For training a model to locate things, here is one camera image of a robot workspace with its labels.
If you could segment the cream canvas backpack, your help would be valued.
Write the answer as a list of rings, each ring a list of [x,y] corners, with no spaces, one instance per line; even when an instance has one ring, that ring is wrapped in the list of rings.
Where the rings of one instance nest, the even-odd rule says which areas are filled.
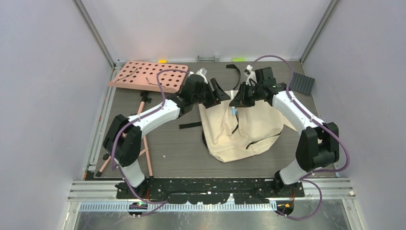
[[[201,120],[181,124],[180,129],[202,126],[202,139],[209,153],[221,162],[237,161],[267,151],[282,134],[284,127],[296,130],[280,111],[265,101],[253,107],[236,108],[231,101],[212,108],[199,105]]]

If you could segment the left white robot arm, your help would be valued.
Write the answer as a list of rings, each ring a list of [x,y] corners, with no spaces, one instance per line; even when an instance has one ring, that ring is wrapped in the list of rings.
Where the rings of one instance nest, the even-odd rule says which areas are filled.
[[[113,119],[102,146],[109,153],[112,165],[118,166],[133,197],[142,198],[147,192],[143,182],[145,175],[138,163],[143,138],[166,122],[190,112],[196,104],[210,108],[230,99],[214,78],[207,80],[205,75],[204,68],[189,72],[180,89],[163,96],[160,104],[140,114],[129,117],[119,114]]]

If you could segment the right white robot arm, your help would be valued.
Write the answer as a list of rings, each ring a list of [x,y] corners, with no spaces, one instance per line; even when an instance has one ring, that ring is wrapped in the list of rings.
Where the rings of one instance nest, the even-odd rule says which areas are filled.
[[[295,160],[277,171],[273,190],[278,196],[287,196],[293,184],[314,171],[339,160],[338,126],[325,123],[314,116],[287,84],[277,83],[270,67],[254,70],[247,65],[244,70],[247,80],[240,84],[238,92],[230,102],[231,107],[253,107],[256,101],[265,101],[282,113],[299,134]]]

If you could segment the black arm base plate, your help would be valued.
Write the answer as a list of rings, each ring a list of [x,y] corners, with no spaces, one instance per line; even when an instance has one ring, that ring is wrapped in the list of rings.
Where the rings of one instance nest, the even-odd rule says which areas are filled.
[[[156,178],[145,179],[130,189],[125,182],[115,185],[118,199],[138,196],[154,204],[264,204],[268,198],[304,197],[301,183],[279,186],[271,178]]]

